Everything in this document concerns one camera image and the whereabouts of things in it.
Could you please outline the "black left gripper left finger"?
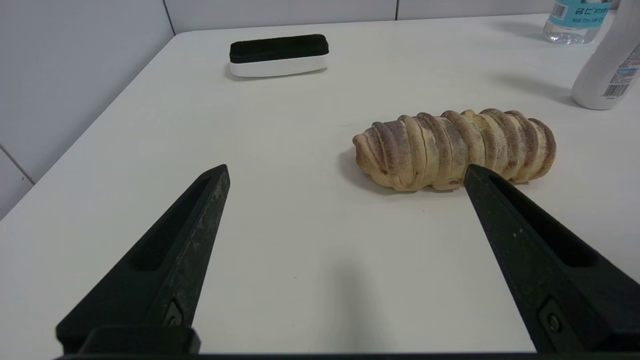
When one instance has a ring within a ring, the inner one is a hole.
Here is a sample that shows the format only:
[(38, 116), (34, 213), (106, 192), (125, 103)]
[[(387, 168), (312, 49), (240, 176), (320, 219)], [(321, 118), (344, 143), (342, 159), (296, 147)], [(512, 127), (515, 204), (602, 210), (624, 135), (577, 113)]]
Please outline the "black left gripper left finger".
[(204, 171), (55, 329), (66, 354), (196, 354), (195, 312), (231, 185)]

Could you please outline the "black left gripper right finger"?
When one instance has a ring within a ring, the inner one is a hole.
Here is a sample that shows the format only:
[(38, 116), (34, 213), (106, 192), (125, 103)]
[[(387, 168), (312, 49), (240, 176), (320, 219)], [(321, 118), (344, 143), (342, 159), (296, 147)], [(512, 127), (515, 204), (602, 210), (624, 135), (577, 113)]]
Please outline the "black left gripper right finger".
[(499, 174), (464, 187), (539, 353), (638, 353), (640, 285)]

